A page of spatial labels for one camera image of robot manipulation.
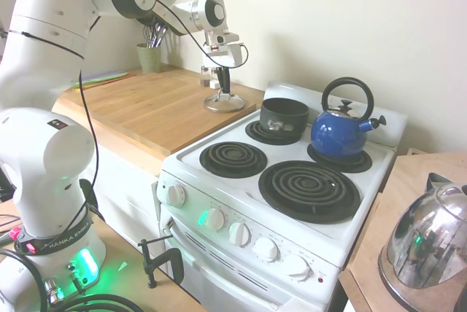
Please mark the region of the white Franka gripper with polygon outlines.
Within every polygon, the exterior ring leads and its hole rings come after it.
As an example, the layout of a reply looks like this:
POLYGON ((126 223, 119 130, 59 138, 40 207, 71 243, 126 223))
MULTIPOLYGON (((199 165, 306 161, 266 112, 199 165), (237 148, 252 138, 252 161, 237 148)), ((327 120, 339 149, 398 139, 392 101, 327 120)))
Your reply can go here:
POLYGON ((211 46, 205 45, 202 47, 205 55, 203 57, 203 65, 206 68, 217 68, 217 78, 220 84, 220 89, 224 93, 231 92, 231 78, 229 69, 235 68, 243 64, 241 44, 223 44, 216 47, 214 50, 211 46))

